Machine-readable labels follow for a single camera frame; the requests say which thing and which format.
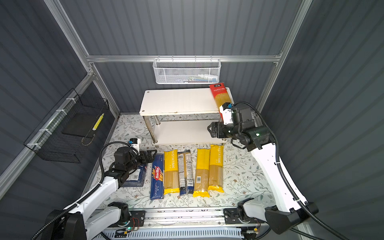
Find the red spaghetti bag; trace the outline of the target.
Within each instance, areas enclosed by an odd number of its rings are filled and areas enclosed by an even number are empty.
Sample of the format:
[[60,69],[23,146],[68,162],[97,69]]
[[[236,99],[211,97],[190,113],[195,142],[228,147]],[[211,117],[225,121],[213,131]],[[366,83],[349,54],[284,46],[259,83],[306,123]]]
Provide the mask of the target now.
[[224,83],[209,85],[218,110],[225,103],[233,103]]

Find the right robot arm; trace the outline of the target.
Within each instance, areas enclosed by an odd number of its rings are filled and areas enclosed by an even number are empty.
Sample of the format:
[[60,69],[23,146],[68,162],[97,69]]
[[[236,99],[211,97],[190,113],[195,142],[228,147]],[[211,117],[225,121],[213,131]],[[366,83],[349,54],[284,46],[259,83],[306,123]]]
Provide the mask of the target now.
[[345,240],[346,236],[316,216],[319,211],[317,205],[307,201],[295,185],[281,160],[278,138],[261,113],[244,101],[235,104],[226,102],[219,107],[219,112],[222,120],[207,127],[211,137],[239,141],[237,147],[247,150],[261,167],[276,202],[268,207],[256,203],[254,199],[247,199],[240,203],[239,217],[264,221],[278,235],[292,231],[307,238],[312,235],[295,227],[312,219],[335,237]]

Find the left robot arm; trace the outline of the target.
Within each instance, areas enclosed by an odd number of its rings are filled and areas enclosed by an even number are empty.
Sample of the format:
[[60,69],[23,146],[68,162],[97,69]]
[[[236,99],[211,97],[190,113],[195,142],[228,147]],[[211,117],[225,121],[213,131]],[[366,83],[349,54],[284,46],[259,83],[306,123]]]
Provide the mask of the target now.
[[103,235],[111,225],[126,228],[136,224],[129,206],[113,202],[106,209],[94,215],[97,207],[112,193],[121,188],[139,166],[152,163],[157,150],[140,150],[139,139],[130,139],[114,153],[115,161],[106,171],[101,167],[101,180],[79,199],[63,210],[54,210],[45,224],[32,236],[33,240],[92,240]]

